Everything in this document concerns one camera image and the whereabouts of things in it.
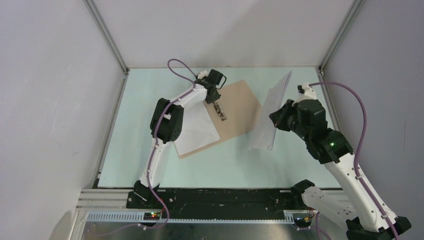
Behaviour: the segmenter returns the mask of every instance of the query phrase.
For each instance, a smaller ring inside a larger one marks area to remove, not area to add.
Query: light green tabletop
[[[226,85],[245,80],[261,104],[268,89],[293,70],[285,92],[297,99],[297,85],[318,82],[314,67],[218,67],[227,77]],[[195,73],[210,68],[193,68]],[[176,72],[191,79],[184,68]],[[158,99],[170,99],[190,87],[190,83],[167,68],[139,69],[129,72],[98,186],[133,187],[147,164],[152,135],[150,121]],[[325,106],[323,92],[314,87]],[[327,111],[327,121],[332,127]],[[293,132],[277,131],[273,150],[248,150],[250,133],[179,159],[174,146],[160,186],[163,188],[290,188],[308,179],[322,188],[339,188],[333,176],[313,159],[305,143]]]

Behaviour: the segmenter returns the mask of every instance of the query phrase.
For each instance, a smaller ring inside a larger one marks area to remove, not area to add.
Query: white paper
[[[181,134],[174,142],[178,155],[190,153],[219,139],[220,135],[202,101],[184,109]]]
[[[284,93],[289,84],[292,71],[287,73],[274,87],[270,88],[266,96],[262,112],[259,115],[253,132],[250,136],[248,149],[268,149],[272,150],[277,129],[269,115],[281,108]]]

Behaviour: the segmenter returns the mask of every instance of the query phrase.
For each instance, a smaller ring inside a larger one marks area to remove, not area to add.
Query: perforated metal strip
[[[92,211],[88,213],[87,222],[122,222],[122,223],[151,223],[152,220],[144,220],[145,212],[135,211]],[[222,220],[222,219],[175,219],[169,223],[181,224],[293,224],[293,214],[285,213],[285,219],[280,220]]]

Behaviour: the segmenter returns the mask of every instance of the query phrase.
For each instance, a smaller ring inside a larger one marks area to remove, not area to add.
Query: white wall
[[[317,66],[353,0],[96,0],[129,67]]]
[[[82,0],[0,2],[1,239],[48,239],[91,180],[123,74]]]
[[[423,239],[424,1],[366,1],[325,69],[327,81],[361,96],[368,128],[361,165],[385,202],[407,217],[401,239]],[[332,88],[341,127],[354,147],[362,114],[356,100]]]

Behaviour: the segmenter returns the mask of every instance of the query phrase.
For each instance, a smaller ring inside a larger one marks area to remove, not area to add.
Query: brown board
[[[227,120],[222,121],[218,117],[212,103],[205,103],[205,106],[220,139],[186,154],[178,155],[180,159],[221,144],[229,139],[250,132],[255,128],[262,106],[246,81],[240,80],[224,86],[219,90],[219,93],[221,97],[216,102],[225,113]]]

